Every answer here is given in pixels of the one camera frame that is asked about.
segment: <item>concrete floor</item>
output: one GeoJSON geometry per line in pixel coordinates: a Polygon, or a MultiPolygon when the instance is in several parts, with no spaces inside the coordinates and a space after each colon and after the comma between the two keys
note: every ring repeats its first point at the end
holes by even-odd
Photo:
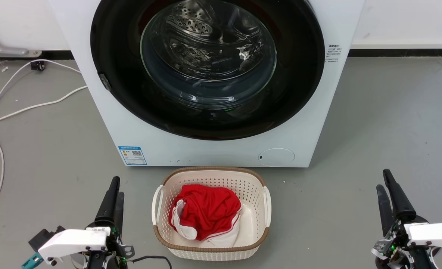
{"type": "MultiPolygon", "coordinates": [[[[0,63],[0,89],[22,64],[0,63]]],[[[1,99],[0,116],[83,85],[78,73],[53,64],[43,73],[26,68],[1,99]]],[[[175,269],[375,268],[383,168],[421,216],[442,221],[442,58],[348,59],[311,167],[254,169],[271,191],[271,231],[252,258],[238,262],[179,259],[158,243],[151,200],[174,168],[125,167],[88,90],[1,121],[0,143],[0,268],[28,259],[27,242],[43,228],[90,223],[115,175],[126,197],[124,242],[136,256],[166,255],[175,269]]],[[[442,268],[442,252],[436,260],[442,268]]],[[[168,266],[144,260],[131,268],[168,266]]]]}

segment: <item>washing machine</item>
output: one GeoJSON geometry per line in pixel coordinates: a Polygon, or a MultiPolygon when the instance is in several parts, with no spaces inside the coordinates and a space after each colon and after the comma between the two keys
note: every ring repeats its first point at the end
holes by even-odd
{"type": "Polygon", "coordinates": [[[50,2],[127,166],[308,167],[364,5],[50,2]]]}

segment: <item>white robot part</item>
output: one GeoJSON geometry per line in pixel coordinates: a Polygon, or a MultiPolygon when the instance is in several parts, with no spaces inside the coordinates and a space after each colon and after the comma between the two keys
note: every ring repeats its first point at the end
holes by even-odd
{"type": "Polygon", "coordinates": [[[38,253],[49,264],[49,257],[60,258],[84,252],[86,247],[90,247],[91,250],[102,250],[102,247],[106,248],[106,238],[107,233],[104,230],[68,229],[55,234],[45,245],[38,249],[38,253]]]}
{"type": "Polygon", "coordinates": [[[405,225],[405,231],[408,234],[410,241],[415,242],[416,245],[434,245],[442,247],[442,223],[414,223],[405,225]]]}
{"type": "Polygon", "coordinates": [[[88,231],[102,231],[106,233],[106,236],[110,236],[112,230],[109,227],[87,227],[85,230],[88,231]]]}

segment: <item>electrical wire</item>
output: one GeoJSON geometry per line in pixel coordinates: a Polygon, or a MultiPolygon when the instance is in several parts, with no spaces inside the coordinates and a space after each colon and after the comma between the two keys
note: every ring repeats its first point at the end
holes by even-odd
{"type": "Polygon", "coordinates": [[[52,101],[52,102],[47,102],[47,103],[43,103],[43,104],[38,104],[38,105],[29,106],[29,107],[26,107],[26,108],[21,109],[21,110],[19,110],[19,111],[13,112],[13,113],[8,114],[8,115],[5,115],[5,116],[3,116],[3,117],[0,117],[0,121],[3,120],[3,119],[6,119],[6,118],[10,118],[10,117],[12,117],[12,116],[15,116],[16,114],[20,114],[20,113],[22,113],[22,112],[24,112],[24,111],[27,111],[27,110],[29,110],[29,109],[33,109],[33,108],[36,108],[36,107],[41,107],[41,106],[46,106],[46,105],[51,105],[51,104],[56,104],[56,103],[58,103],[58,102],[62,102],[63,100],[67,99],[67,97],[71,96],[72,94],[74,94],[74,93],[76,93],[76,92],[78,92],[78,91],[80,91],[80,90],[86,89],[86,88],[87,88],[87,86],[79,87],[79,88],[74,89],[73,91],[69,92],[67,95],[65,95],[64,97],[62,97],[62,98],[60,98],[60,99],[58,99],[58,100],[56,100],[56,101],[52,101]]]}
{"type": "Polygon", "coordinates": [[[440,247],[434,247],[433,249],[431,249],[431,251],[430,251],[430,259],[431,259],[431,261],[433,262],[433,265],[435,266],[435,268],[436,269],[438,269],[438,266],[436,265],[436,263],[435,263],[435,260],[433,259],[433,251],[435,250],[435,249],[438,249],[438,248],[440,248],[440,247]]]}
{"type": "Polygon", "coordinates": [[[75,265],[75,263],[73,262],[73,257],[72,257],[72,255],[70,255],[70,260],[71,260],[71,262],[72,262],[73,267],[75,267],[75,269],[81,269],[81,268],[78,268],[78,267],[75,265]]]}
{"type": "MultiPolygon", "coordinates": [[[[75,68],[71,68],[71,67],[69,67],[69,66],[62,65],[62,64],[59,64],[59,63],[54,62],[54,61],[50,61],[50,60],[46,60],[46,59],[37,59],[37,60],[33,60],[33,61],[30,61],[30,62],[24,64],[21,68],[19,68],[19,70],[17,70],[17,71],[12,75],[12,77],[7,81],[7,83],[6,83],[6,84],[2,87],[2,89],[0,90],[0,97],[1,97],[2,92],[4,92],[5,88],[7,87],[7,85],[8,85],[8,84],[12,81],[12,79],[18,74],[18,72],[20,72],[20,70],[22,70],[24,67],[30,65],[30,63],[32,63],[32,62],[38,62],[38,61],[45,61],[45,62],[53,63],[53,64],[59,65],[59,66],[61,66],[61,67],[69,68],[70,70],[73,70],[73,71],[75,71],[75,72],[81,73],[79,70],[76,70],[75,68]]],[[[76,90],[73,90],[72,92],[70,92],[69,94],[65,95],[64,97],[62,97],[61,99],[59,99],[59,100],[57,100],[57,101],[53,101],[53,102],[48,102],[48,103],[44,103],[44,104],[39,104],[39,105],[35,105],[35,106],[31,106],[31,107],[27,107],[27,108],[25,108],[25,109],[22,109],[22,110],[19,110],[19,111],[17,111],[17,112],[14,112],[14,113],[8,114],[8,115],[6,115],[6,116],[4,116],[4,117],[1,117],[0,120],[6,119],[6,118],[8,118],[8,117],[14,116],[14,115],[16,115],[16,114],[19,114],[19,113],[21,113],[21,112],[27,111],[27,110],[32,109],[32,108],[35,108],[35,107],[40,107],[40,106],[44,106],[44,105],[55,104],[55,103],[61,102],[61,101],[63,101],[64,99],[66,99],[67,97],[69,97],[70,95],[72,95],[73,93],[76,93],[76,92],[78,92],[79,90],[82,90],[82,89],[84,89],[84,88],[86,88],[86,86],[84,86],[84,87],[80,87],[80,88],[78,88],[78,89],[76,89],[76,90]]],[[[1,191],[1,189],[2,189],[2,184],[4,183],[4,153],[2,152],[2,148],[1,148],[1,147],[0,147],[0,158],[1,158],[1,174],[0,174],[0,191],[1,191]]]]}
{"type": "Polygon", "coordinates": [[[168,265],[169,265],[169,269],[172,269],[171,262],[165,256],[143,256],[143,257],[140,257],[140,258],[137,258],[137,259],[133,259],[133,260],[127,259],[127,261],[135,263],[135,262],[138,262],[138,261],[141,261],[141,260],[144,260],[144,259],[166,259],[166,262],[168,262],[168,265]]]}

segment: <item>laundry basket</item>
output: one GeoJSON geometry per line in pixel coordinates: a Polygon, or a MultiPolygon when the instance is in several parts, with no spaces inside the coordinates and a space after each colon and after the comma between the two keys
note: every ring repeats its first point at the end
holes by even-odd
{"type": "Polygon", "coordinates": [[[254,171],[236,167],[187,167],[175,170],[153,197],[155,235],[173,254],[185,259],[228,261],[251,257],[266,239],[271,223],[271,196],[254,171]],[[232,190],[242,204],[240,229],[233,247],[215,247],[206,240],[187,240],[169,224],[169,212],[183,185],[199,184],[232,190]]]}

